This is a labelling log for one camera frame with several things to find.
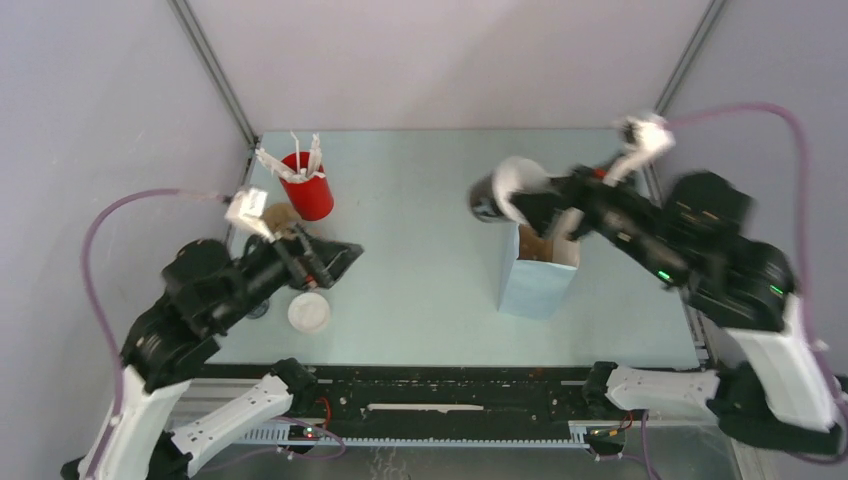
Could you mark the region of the brown cardboard cup carrier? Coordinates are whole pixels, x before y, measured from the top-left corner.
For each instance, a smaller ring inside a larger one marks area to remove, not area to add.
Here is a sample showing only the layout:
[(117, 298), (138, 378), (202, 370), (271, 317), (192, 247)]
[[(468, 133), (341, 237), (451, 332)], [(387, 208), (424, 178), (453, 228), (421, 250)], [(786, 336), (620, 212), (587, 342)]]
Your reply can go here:
[(539, 237), (529, 226), (518, 226), (519, 260), (551, 262), (553, 256), (554, 243), (551, 240)]

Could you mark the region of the white paper bag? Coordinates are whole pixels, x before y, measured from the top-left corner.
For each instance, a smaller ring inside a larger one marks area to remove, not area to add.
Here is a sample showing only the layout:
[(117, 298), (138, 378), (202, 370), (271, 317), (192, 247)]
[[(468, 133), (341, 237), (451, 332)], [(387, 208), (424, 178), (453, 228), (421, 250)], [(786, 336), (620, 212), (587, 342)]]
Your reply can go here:
[(580, 265), (578, 242), (555, 237), (551, 262), (519, 260), (518, 226), (506, 243), (499, 288), (498, 311), (513, 316), (547, 320), (556, 313)]

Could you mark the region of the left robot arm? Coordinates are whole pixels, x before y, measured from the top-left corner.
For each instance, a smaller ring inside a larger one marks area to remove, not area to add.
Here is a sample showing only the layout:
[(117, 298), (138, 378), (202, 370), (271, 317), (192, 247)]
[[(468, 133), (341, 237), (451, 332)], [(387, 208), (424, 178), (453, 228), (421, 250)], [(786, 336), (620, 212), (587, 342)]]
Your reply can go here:
[(301, 227), (290, 238), (256, 240), (239, 258), (218, 240), (185, 245), (162, 271), (162, 296), (134, 321), (120, 350), (121, 406), (90, 451), (62, 467), (62, 477), (188, 479), (263, 422), (311, 412), (316, 377), (288, 358), (217, 410), (177, 429), (167, 426), (230, 328), (280, 289), (332, 287), (362, 252), (358, 244)]

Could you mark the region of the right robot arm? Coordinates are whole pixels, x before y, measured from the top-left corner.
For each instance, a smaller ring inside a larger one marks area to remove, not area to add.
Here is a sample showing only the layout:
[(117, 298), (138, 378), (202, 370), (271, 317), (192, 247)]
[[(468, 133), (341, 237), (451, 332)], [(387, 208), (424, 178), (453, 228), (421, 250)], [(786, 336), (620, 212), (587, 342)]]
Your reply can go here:
[(800, 329), (802, 301), (787, 256), (743, 236), (750, 196), (703, 170), (681, 176), (657, 205), (579, 167), (508, 200), (540, 235), (579, 211), (576, 237), (604, 237), (735, 340), (744, 360), (716, 373), (703, 402), (725, 435), (816, 463), (846, 457), (847, 380), (822, 371)]

